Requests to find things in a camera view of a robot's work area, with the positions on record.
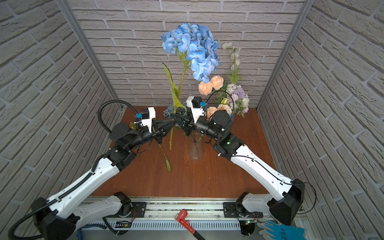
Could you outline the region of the clear ribbed glass vase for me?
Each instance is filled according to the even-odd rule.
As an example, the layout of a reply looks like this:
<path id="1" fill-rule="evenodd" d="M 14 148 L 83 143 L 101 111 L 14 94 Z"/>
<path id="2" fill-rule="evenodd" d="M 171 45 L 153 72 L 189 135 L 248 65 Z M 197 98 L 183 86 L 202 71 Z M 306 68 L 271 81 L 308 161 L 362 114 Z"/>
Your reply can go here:
<path id="1" fill-rule="evenodd" d="M 190 135 L 190 157 L 199 160 L 203 156 L 202 136 L 198 133 Z"/>

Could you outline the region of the peach rose flower stem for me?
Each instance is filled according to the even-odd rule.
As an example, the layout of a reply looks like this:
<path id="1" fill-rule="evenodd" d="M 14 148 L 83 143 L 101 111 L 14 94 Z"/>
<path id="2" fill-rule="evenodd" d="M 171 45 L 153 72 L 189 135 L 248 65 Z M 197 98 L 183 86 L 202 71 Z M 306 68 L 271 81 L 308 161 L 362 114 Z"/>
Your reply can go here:
<path id="1" fill-rule="evenodd" d="M 214 76 L 206 83 L 201 81 L 198 85 L 198 90 L 201 95 L 207 96 L 213 90 L 218 91 L 224 86 L 224 78 L 221 76 Z"/>

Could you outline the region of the pink white hydrangea bouquet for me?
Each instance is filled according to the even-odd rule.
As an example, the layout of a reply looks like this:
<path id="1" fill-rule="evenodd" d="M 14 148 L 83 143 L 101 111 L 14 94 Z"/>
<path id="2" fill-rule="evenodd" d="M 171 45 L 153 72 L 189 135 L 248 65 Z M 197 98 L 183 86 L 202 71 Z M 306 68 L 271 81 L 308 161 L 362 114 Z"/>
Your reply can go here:
<path id="1" fill-rule="evenodd" d="M 241 85 L 228 84 L 224 96 L 221 104 L 229 106 L 231 110 L 234 109 L 236 115 L 244 117 L 249 111 L 250 99 Z"/>

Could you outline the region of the white poppy flower stem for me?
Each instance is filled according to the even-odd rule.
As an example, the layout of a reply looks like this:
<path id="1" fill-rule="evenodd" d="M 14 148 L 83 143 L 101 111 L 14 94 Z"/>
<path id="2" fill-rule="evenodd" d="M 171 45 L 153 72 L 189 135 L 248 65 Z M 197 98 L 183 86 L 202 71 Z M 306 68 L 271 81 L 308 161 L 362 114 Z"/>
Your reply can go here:
<path id="1" fill-rule="evenodd" d="M 231 61 L 232 73 L 228 75 L 232 84 L 236 85 L 241 79 L 239 75 L 239 65 L 241 64 L 239 50 L 234 47 L 232 42 L 226 42 L 222 44 L 222 49 L 227 51 L 228 57 Z"/>

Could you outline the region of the dusty blue hydrangea flower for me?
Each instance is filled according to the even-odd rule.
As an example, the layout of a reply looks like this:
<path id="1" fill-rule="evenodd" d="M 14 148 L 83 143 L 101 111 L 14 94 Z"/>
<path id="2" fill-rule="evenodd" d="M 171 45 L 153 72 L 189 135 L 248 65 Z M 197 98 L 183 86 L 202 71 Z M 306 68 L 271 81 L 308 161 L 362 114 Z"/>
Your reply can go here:
<path id="1" fill-rule="evenodd" d="M 170 104 L 170 105 L 163 111 L 164 117 L 165 117 L 165 118 L 170 118 L 170 117 L 171 117 L 171 114 L 173 114 L 174 111 L 175 111 L 174 104 Z"/>

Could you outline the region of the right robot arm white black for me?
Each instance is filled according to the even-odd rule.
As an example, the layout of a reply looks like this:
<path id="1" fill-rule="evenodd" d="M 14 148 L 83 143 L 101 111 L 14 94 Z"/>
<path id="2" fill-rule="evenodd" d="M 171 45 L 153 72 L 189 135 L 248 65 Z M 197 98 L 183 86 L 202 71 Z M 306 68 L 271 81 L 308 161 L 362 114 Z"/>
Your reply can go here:
<path id="1" fill-rule="evenodd" d="M 232 133 L 234 115 L 217 110 L 211 115 L 200 97 L 188 97 L 186 106 L 175 108 L 169 117 L 186 135 L 195 131 L 210 138 L 213 149 L 220 157 L 239 166 L 257 180 L 269 193 L 261 199 L 244 192 L 236 201 L 241 217 L 252 213 L 269 212 L 278 222 L 290 226 L 304 202 L 305 182 L 286 177 L 261 160 Z"/>

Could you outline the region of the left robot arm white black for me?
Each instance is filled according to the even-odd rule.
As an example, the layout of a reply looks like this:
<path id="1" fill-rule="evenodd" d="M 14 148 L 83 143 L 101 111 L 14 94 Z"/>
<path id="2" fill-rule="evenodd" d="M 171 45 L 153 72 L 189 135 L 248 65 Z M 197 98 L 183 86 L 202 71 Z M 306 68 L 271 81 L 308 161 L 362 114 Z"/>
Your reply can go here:
<path id="1" fill-rule="evenodd" d="M 123 123 L 115 125 L 112 129 L 107 127 L 102 113 L 105 107 L 113 103 L 125 105 L 134 112 L 135 129 Z M 21 237 L 17 236 L 16 230 L 30 218 L 39 230 L 39 235 L 28 236 L 29 240 L 66 240 L 76 230 L 92 221 L 116 214 L 121 216 L 129 214 L 131 200 L 122 192 L 91 204 L 85 209 L 80 204 L 103 183 L 124 170 L 137 156 L 135 149 L 152 140 L 161 143 L 176 124 L 172 115 L 177 110 L 182 110 L 183 114 L 188 112 L 183 104 L 174 104 L 168 119 L 158 121 L 155 110 L 151 108 L 143 109 L 138 113 L 131 104 L 122 100 L 103 103 L 98 109 L 98 121 L 109 133 L 109 139 L 114 142 L 113 148 L 97 157 L 89 171 L 62 191 L 48 199 L 37 198 L 31 205 L 31 212 L 10 228 L 8 238 L 20 240 Z"/>

